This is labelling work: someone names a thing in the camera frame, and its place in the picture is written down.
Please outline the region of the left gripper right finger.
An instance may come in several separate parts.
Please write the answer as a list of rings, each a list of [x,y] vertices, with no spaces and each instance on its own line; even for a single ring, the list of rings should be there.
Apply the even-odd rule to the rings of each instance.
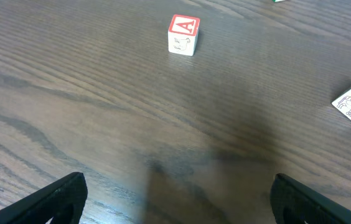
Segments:
[[[282,173],[274,177],[270,205],[277,224],[351,224],[351,210]]]

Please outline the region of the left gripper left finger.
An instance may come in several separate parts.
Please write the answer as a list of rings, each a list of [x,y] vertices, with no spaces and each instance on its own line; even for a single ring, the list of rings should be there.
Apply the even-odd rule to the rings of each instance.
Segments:
[[[72,172],[0,210],[0,224],[78,224],[87,196],[83,173]]]

